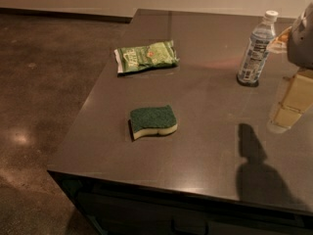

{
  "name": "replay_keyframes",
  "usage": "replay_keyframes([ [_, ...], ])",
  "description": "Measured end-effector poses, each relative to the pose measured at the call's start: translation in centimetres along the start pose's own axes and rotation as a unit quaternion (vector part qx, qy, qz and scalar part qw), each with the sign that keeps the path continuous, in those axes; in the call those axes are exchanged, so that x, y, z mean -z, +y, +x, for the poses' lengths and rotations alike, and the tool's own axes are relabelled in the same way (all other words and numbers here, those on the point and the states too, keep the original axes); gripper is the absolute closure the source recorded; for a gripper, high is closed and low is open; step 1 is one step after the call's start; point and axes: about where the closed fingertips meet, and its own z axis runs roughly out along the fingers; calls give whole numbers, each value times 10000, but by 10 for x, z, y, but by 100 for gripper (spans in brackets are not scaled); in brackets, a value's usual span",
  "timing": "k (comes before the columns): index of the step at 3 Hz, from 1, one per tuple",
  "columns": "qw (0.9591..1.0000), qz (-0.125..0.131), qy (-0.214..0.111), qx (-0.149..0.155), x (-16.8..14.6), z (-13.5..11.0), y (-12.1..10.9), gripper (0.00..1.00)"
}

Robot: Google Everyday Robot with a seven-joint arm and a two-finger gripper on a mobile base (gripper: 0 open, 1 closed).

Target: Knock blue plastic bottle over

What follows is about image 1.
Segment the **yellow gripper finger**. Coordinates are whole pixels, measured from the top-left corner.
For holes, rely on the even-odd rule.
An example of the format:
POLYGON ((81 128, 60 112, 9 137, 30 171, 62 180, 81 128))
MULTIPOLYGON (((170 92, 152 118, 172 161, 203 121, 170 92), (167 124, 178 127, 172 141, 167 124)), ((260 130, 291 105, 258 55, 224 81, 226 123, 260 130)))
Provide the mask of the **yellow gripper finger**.
POLYGON ((268 44, 267 50, 274 54, 287 53, 290 35, 291 27, 287 27, 268 44))
POLYGON ((290 130, 313 106, 313 70, 299 69, 280 83, 267 127, 274 133, 290 130))

